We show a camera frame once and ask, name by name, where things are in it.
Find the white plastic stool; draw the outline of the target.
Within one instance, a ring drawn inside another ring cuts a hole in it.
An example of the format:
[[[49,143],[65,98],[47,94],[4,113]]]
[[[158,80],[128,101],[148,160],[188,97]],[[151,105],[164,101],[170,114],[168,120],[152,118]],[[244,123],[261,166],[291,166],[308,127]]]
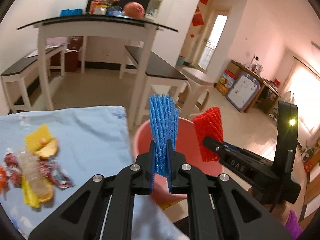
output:
[[[204,72],[190,67],[182,67],[180,72],[187,78],[186,87],[178,96],[176,106],[180,117],[189,118],[205,111],[214,80]]]

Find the red white snack wrapper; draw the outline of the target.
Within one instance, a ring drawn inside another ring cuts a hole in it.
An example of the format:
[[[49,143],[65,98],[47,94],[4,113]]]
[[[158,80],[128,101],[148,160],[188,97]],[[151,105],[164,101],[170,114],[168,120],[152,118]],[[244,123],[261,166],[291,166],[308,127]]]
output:
[[[54,158],[40,160],[38,162],[38,169],[43,178],[47,178],[53,185],[62,190],[74,186],[71,178],[61,169],[59,163]]]

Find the blue foam fruit net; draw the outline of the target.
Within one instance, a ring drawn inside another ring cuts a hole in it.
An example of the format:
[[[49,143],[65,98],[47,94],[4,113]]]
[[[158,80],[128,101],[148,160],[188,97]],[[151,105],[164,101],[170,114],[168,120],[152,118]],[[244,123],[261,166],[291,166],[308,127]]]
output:
[[[176,149],[179,111],[175,100],[168,95],[152,95],[149,97],[150,128],[155,142],[155,172],[163,177],[169,176],[167,165],[168,140],[172,149]]]

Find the yellow plastic wrapper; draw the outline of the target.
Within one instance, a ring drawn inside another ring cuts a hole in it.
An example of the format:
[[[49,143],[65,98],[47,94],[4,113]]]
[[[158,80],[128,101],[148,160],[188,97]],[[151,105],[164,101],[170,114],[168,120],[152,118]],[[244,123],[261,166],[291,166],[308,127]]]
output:
[[[44,183],[46,190],[44,194],[38,196],[31,188],[29,181],[22,176],[22,192],[24,203],[35,209],[39,209],[42,203],[49,202],[54,198],[54,188],[52,183],[49,182],[47,178],[41,178],[40,181]]]

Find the white orange plastic bag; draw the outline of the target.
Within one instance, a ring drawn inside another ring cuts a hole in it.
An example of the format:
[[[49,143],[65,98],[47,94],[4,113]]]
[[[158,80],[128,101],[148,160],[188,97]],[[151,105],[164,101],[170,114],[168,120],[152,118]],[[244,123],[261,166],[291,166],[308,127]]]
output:
[[[4,167],[0,166],[0,194],[8,187],[8,177]]]

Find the black-top bench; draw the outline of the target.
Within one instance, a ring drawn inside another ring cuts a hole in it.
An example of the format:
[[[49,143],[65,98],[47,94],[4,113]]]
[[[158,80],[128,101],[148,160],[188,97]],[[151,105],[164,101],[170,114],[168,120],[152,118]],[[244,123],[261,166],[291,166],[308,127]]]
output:
[[[65,76],[65,53],[67,50],[67,44],[62,44],[58,47],[46,48],[46,63],[47,63],[47,71],[48,76],[50,76],[51,70],[60,70],[60,75]],[[60,54],[60,65],[59,66],[51,66],[50,59],[56,55]],[[38,56],[34,55],[32,57],[24,57],[14,63],[11,67],[5,70],[1,74],[1,81],[4,89],[5,98],[10,107],[10,110],[13,113],[17,113],[18,111],[31,111],[31,103],[29,100],[29,95],[27,92],[27,87],[25,84],[25,78],[34,71],[39,68]],[[23,100],[23,105],[16,105],[12,102],[9,91],[8,84],[9,83],[18,83],[18,87],[20,90],[20,94]]]
[[[120,65],[119,78],[123,77],[124,73],[137,74],[142,48],[134,46],[124,46],[124,60]],[[136,125],[140,125],[143,116],[148,115],[149,109],[146,107],[149,101],[149,96],[155,94],[153,85],[169,86],[168,94],[175,101],[178,100],[178,95],[183,86],[188,86],[187,78],[181,74],[176,68],[168,64],[164,59],[159,57],[154,52],[150,53],[150,58],[145,71],[145,81],[142,89],[142,98],[138,105]]]

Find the clear bubble wrap piece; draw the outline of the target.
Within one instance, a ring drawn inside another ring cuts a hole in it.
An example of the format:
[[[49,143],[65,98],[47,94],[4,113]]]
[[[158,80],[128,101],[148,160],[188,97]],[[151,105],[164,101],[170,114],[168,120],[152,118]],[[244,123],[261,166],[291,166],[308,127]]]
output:
[[[51,189],[38,169],[38,158],[28,150],[21,150],[18,154],[20,168],[32,191],[40,201],[44,201],[51,195]]]

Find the wooden side desk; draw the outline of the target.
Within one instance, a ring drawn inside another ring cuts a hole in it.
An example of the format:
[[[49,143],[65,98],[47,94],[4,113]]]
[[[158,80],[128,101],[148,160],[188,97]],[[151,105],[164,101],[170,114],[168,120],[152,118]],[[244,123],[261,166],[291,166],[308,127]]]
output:
[[[271,83],[234,60],[229,66],[236,67],[239,74],[227,93],[228,101],[240,112],[248,113],[257,106],[264,113],[271,113],[280,97]]]

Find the orange peel half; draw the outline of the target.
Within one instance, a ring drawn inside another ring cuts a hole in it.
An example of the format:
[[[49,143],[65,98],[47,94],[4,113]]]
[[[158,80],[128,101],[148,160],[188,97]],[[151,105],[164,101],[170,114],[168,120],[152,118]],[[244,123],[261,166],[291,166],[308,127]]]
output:
[[[46,145],[44,145],[38,151],[34,151],[33,154],[38,156],[41,159],[48,159],[53,157],[59,151],[59,141],[57,138],[53,138]]]

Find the black-top bench left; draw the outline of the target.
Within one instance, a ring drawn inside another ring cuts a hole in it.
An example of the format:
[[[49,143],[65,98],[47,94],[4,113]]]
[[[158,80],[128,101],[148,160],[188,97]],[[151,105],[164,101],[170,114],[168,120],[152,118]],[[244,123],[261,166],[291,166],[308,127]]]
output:
[[[50,76],[51,70],[60,70],[60,75],[65,76],[65,53],[67,50],[67,44],[62,44],[58,47],[46,48],[46,63],[47,63],[47,71],[48,76]],[[51,66],[50,59],[56,55],[60,54],[60,65],[59,66]],[[1,74],[1,81],[4,89],[5,98],[10,107],[10,110],[13,113],[17,113],[18,111],[31,111],[31,103],[29,100],[29,95],[27,92],[27,87],[25,84],[25,78],[34,71],[39,68],[38,56],[34,55],[32,57],[24,57],[14,63],[11,67],[5,70]],[[8,84],[9,83],[18,83],[18,87],[20,90],[20,94],[23,100],[23,105],[16,105],[12,102],[9,91]]]

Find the blue tissue pack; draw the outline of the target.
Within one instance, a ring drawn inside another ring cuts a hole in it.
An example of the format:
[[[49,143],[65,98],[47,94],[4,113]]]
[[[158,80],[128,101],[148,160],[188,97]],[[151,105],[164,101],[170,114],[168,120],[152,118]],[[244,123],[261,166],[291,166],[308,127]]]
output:
[[[83,13],[82,9],[65,9],[65,10],[61,10],[60,17],[77,16],[77,15],[82,15],[82,13]]]

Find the pink plastic trash bin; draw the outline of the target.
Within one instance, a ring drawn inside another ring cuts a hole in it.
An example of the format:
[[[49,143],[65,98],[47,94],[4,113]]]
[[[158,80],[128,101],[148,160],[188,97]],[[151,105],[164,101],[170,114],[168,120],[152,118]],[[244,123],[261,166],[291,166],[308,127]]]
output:
[[[149,120],[146,120],[139,126],[133,137],[133,157],[136,158],[137,155],[148,152],[151,140],[152,134],[150,122]],[[204,174],[216,177],[224,172],[224,167],[219,162],[212,161],[205,163],[202,161],[193,123],[184,118],[179,118],[178,121],[176,151],[184,154],[187,163],[196,166]],[[168,189],[167,178],[156,174],[151,197],[162,209],[166,209],[167,207],[186,199],[187,195],[171,194]]]

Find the dark red paper bag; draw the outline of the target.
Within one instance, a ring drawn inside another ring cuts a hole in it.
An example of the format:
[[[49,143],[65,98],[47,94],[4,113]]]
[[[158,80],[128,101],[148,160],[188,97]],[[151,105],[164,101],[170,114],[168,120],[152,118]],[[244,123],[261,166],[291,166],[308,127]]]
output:
[[[68,38],[67,50],[65,53],[65,71],[73,73],[80,67],[79,53],[82,48],[83,37],[71,36]]]

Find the red snack box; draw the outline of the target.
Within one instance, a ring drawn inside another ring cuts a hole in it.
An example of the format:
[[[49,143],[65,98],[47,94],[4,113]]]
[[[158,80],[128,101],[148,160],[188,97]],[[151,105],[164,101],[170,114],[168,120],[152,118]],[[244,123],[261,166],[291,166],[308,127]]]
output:
[[[109,4],[106,0],[92,0],[89,8],[90,15],[106,15]]]

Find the red foam fruit net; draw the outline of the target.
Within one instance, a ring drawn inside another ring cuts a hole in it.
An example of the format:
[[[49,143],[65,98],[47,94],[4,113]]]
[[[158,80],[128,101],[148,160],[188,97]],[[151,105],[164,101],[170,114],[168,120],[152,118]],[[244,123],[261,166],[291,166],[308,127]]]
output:
[[[205,137],[210,137],[219,143],[223,143],[223,127],[219,107],[212,107],[202,114],[193,118],[197,142],[200,149],[202,161],[219,161],[219,155],[215,150],[207,149],[203,145]]]

